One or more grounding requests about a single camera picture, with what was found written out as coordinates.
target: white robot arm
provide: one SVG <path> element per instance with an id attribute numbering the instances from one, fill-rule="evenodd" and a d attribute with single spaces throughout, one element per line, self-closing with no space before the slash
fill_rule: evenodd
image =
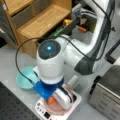
<path id="1" fill-rule="evenodd" d="M 71 40 L 69 36 L 64 37 L 68 38 L 86 56 L 97 59 L 98 56 L 102 54 L 103 45 L 106 44 L 108 40 L 110 33 L 110 21 L 108 21 L 105 14 L 92 0 L 85 0 L 85 2 L 95 11 L 97 15 L 96 28 L 90 44 L 86 45 L 76 39 Z M 115 0 L 96 0 L 96 3 L 105 11 L 105 13 L 107 13 L 111 20 L 115 10 Z M 82 75 L 89 75 L 96 70 L 100 60 L 96 61 L 87 59 L 63 37 L 58 37 L 56 41 L 60 43 L 63 49 L 64 47 L 66 48 L 64 50 L 65 63 L 72 66 L 78 73 Z"/>
<path id="2" fill-rule="evenodd" d="M 86 58 L 86 56 L 89 56 L 89 58 L 92 59 L 97 59 L 97 57 L 102 53 L 103 44 L 106 44 L 111 29 L 111 26 L 109 26 L 110 21 L 106 17 L 105 13 L 111 20 L 115 9 L 115 0 L 95 0 L 105 13 L 93 1 L 94 0 L 85 0 L 85 2 L 95 11 L 97 15 L 96 28 L 89 45 L 86 45 L 76 39 L 70 39 L 69 36 L 62 35 L 55 40 L 44 41 L 38 48 L 38 77 L 45 89 L 51 90 L 55 87 L 56 91 L 54 91 L 54 94 L 59 94 L 61 90 L 59 87 L 64 80 L 64 61 L 83 75 L 93 73 L 99 65 L 100 61 L 90 60 Z M 61 94 L 59 94 L 61 99 L 63 99 L 63 92 L 64 90 L 61 91 Z M 68 101 L 65 103 L 66 106 L 58 100 L 65 109 L 69 109 L 72 105 L 71 103 L 73 102 L 71 101 L 70 95 L 68 95 L 66 96 L 67 98 L 64 97 L 63 100 Z"/>

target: wooden drawer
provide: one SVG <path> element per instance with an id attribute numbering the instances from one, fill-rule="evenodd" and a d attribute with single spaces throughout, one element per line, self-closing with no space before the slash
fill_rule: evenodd
<path id="1" fill-rule="evenodd" d="M 40 13 L 44 8 L 51 4 L 51 0 L 35 0 L 33 3 L 36 14 Z"/>
<path id="2" fill-rule="evenodd" d="M 15 28 L 19 28 L 24 23 L 28 22 L 33 17 L 31 6 L 27 6 L 17 14 L 11 17 Z"/>

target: wooden shelf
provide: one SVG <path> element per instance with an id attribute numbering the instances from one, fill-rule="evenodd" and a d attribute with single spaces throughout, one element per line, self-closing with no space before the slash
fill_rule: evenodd
<path id="1" fill-rule="evenodd" d="M 57 5 L 50 5 L 36 17 L 17 29 L 18 33 L 27 38 L 42 37 L 61 22 L 71 11 Z"/>
<path id="2" fill-rule="evenodd" d="M 5 0 L 8 12 L 11 16 L 29 5 L 32 1 L 33 0 Z"/>

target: orange object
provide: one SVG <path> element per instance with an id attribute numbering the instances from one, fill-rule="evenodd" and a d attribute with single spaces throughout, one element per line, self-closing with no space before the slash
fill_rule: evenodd
<path id="1" fill-rule="evenodd" d="M 47 100 L 48 104 L 52 104 L 53 102 L 55 102 L 55 98 L 53 96 Z"/>
<path id="2" fill-rule="evenodd" d="M 83 28 L 83 27 L 79 27 L 78 30 L 81 31 L 81 32 L 84 32 L 84 33 L 87 32 L 87 29 Z"/>

